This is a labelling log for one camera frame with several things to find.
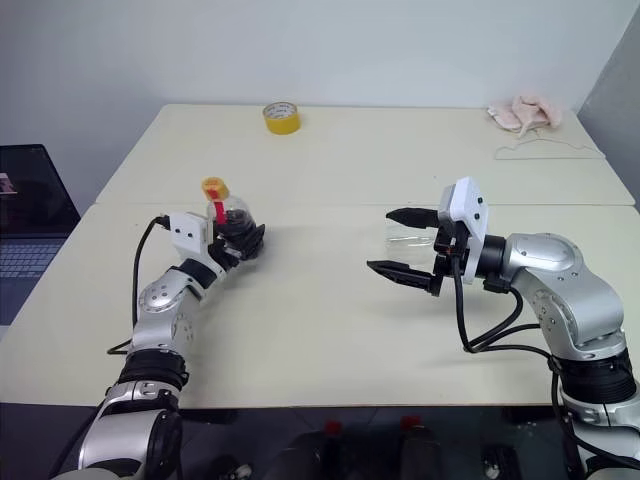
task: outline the yellow bottle cap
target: yellow bottle cap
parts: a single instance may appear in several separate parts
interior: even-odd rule
[[[210,201],[225,200],[229,196],[227,185],[218,177],[205,178],[202,181],[202,191]]]

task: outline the silver robotic arm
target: silver robotic arm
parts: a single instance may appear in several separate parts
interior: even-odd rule
[[[622,330],[622,302],[587,268],[573,242],[550,233],[512,234],[506,239],[487,235],[488,209],[469,177],[445,190],[437,211],[403,208],[387,217],[410,227],[438,229],[434,270],[422,272],[392,261],[368,262],[374,271],[434,296],[439,295],[443,278],[453,277],[458,327],[470,353],[538,349],[493,346],[519,331],[506,330],[517,314],[481,336],[483,341],[469,341],[462,312],[463,282],[479,277],[488,291],[524,297],[538,319],[537,325],[525,327],[539,327],[550,350],[550,354],[536,353],[548,358],[556,387],[558,378],[562,381],[560,394],[569,417],[558,416],[577,448],[580,473],[589,475],[606,467],[640,468],[640,389]],[[557,402],[553,403],[560,412]]]
[[[178,401],[189,380],[185,356],[200,306],[214,283],[262,248],[264,225],[244,225],[230,242],[196,214],[159,217],[171,230],[182,264],[138,297],[126,364],[107,390],[67,479],[165,479],[179,467],[182,424]]]

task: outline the white table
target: white table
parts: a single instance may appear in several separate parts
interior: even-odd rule
[[[0,343],[0,401],[95,405],[123,365],[104,351],[130,335],[133,254],[148,220],[195,205],[95,205]],[[236,271],[204,310],[183,407],[479,405],[549,402],[543,359],[462,352],[451,281],[441,298],[400,287],[365,266],[385,257],[387,208],[255,204],[264,255]],[[624,206],[492,206],[492,233],[553,231],[620,294],[632,361],[640,361],[634,252],[640,221]],[[150,237],[141,284],[177,258],[168,233]],[[502,320],[506,295],[466,292],[471,333]],[[526,307],[522,322],[535,321]],[[544,347],[538,331],[519,340]]]
[[[518,139],[481,109],[300,111],[278,136],[260,107],[168,105],[97,202],[200,202],[202,178],[220,176],[252,205],[437,204],[472,175],[494,204],[634,203],[572,112]]]

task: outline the plastic bottle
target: plastic bottle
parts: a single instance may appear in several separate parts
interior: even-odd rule
[[[256,227],[247,204],[239,197],[229,194],[224,180],[218,177],[205,178],[202,191],[209,200],[207,217],[213,222],[216,233],[233,243]]]

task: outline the yellow tape roll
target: yellow tape roll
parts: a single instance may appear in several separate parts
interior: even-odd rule
[[[289,102],[276,102],[262,111],[267,128],[277,135],[287,135],[300,128],[298,107]]]

